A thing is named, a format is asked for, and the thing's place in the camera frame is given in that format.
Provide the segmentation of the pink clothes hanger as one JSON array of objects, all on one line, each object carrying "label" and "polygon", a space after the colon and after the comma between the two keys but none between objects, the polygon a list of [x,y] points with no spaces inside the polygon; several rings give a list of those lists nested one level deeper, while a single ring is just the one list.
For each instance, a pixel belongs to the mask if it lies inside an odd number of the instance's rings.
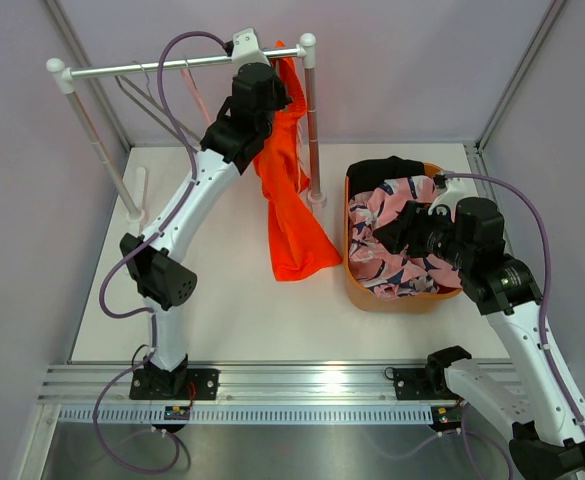
[{"label": "pink clothes hanger", "polygon": [[193,75],[191,73],[191,70],[189,68],[189,64],[186,64],[186,66],[184,68],[182,68],[180,70],[180,74],[181,77],[184,81],[184,83],[186,84],[193,100],[195,101],[199,111],[201,112],[203,119],[205,121],[205,124],[207,126],[210,126],[212,124],[212,119],[211,119],[211,115],[206,107],[206,104],[204,102],[204,99],[196,85],[196,82],[193,78]]}]

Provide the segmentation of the pink patterned shorts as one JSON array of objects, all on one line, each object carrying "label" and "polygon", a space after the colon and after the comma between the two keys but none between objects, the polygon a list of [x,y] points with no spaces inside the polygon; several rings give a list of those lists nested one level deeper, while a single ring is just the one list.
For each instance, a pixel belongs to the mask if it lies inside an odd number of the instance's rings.
[{"label": "pink patterned shorts", "polygon": [[367,291],[383,301],[458,290],[456,269],[428,255],[412,258],[388,252],[374,238],[375,230],[396,219],[409,201],[430,203],[434,182],[427,176],[386,179],[376,188],[355,194],[349,201],[349,270]]}]

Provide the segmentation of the black shorts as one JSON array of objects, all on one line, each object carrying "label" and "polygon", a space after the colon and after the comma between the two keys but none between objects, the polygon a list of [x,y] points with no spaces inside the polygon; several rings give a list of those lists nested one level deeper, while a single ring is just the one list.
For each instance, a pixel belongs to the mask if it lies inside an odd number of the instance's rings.
[{"label": "black shorts", "polygon": [[368,159],[350,165],[346,171],[349,196],[374,191],[385,180],[423,176],[425,166],[420,161],[390,156]]}]

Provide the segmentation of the grey clothes hanger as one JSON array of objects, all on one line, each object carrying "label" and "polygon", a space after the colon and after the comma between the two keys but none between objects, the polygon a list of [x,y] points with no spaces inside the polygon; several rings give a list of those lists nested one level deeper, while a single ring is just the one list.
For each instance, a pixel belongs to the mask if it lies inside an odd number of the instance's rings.
[{"label": "grey clothes hanger", "polygon": [[163,105],[153,95],[149,74],[144,72],[143,75],[145,78],[144,87],[139,86],[126,75],[117,75],[114,80],[121,93],[164,131],[180,142],[179,134],[168,119]]}]

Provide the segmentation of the orange shorts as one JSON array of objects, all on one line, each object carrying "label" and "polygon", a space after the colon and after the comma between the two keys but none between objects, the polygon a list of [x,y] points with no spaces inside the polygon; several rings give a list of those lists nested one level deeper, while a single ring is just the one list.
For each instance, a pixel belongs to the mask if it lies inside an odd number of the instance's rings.
[{"label": "orange shorts", "polygon": [[273,61],[292,103],[275,114],[272,134],[253,161],[268,204],[268,244],[278,282],[304,280],[342,257],[302,199],[310,179],[300,156],[300,121],[307,104],[294,61]]}]

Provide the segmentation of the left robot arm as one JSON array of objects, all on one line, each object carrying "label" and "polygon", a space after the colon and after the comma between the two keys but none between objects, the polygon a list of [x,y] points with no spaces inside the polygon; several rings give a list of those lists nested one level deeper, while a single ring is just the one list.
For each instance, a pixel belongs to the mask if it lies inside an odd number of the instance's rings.
[{"label": "left robot arm", "polygon": [[216,397],[216,370],[188,369],[185,302],[197,276],[183,264],[194,236],[223,193],[244,173],[271,136],[276,112],[291,102],[274,67],[238,69],[232,90],[202,139],[195,165],[154,222],[120,241],[130,277],[151,313],[151,348],[132,375],[133,400]]}]

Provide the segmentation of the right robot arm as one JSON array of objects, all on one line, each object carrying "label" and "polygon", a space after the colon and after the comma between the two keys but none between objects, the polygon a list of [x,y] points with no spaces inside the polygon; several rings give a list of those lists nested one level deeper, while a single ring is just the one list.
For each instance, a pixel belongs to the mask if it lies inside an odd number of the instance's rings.
[{"label": "right robot arm", "polygon": [[374,232],[391,253],[434,255],[455,267],[463,292],[505,347],[528,403],[484,374],[461,348],[429,356],[433,395],[451,393],[473,406],[508,444],[526,479],[559,479],[585,472],[585,400],[541,310],[542,294],[529,268],[505,251],[504,219],[496,204],[469,197],[454,210],[409,201]]}]

